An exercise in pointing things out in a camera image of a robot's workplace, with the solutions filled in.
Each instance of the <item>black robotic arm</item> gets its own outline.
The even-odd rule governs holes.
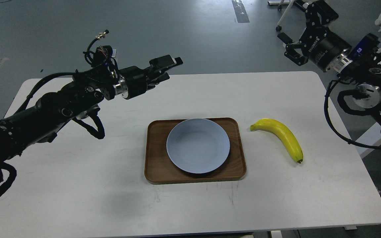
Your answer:
[[[139,96],[169,79],[167,70],[183,64],[181,58],[166,55],[150,60],[150,66],[145,69],[136,66],[118,69],[110,46],[100,46],[95,52],[90,51],[92,44],[107,33],[108,30],[96,36],[84,52],[92,69],[56,73],[42,78],[15,114],[0,120],[0,183],[3,182],[2,169],[10,173],[6,182],[0,185],[0,196],[11,186],[17,174],[13,166],[5,163],[6,160],[21,155],[24,149],[34,143],[52,142],[57,132],[70,121],[83,126],[97,139],[104,138],[103,124],[97,116],[100,110],[98,103],[117,95],[125,99]],[[58,92],[43,95],[34,106],[26,109],[39,88],[56,77],[66,75],[72,76],[71,83]],[[94,121],[96,129],[81,121],[86,117]]]
[[[310,60],[322,71],[334,69],[338,80],[333,80],[327,87],[324,109],[325,117],[332,130],[343,140],[354,145],[372,149],[381,146],[370,146],[357,143],[339,134],[328,116],[328,98],[337,83],[355,82],[355,89],[339,93],[338,103],[349,114],[372,116],[381,125],[381,55],[377,53],[378,38],[373,34],[366,35],[353,50],[345,40],[332,32],[328,25],[339,15],[324,0],[304,5],[306,28],[298,42],[294,42],[285,33],[277,37],[285,44],[284,55],[301,66]],[[352,96],[355,104],[364,110],[355,110],[348,106],[346,96]]]

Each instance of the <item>brown tray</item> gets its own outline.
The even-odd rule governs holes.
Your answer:
[[[159,120],[148,126],[145,177],[154,184],[213,182],[239,180],[246,173],[245,157],[239,127],[232,118],[208,118],[219,124],[230,140],[230,153],[220,167],[205,174],[193,174],[179,169],[167,154],[166,142],[170,131],[184,119]]]

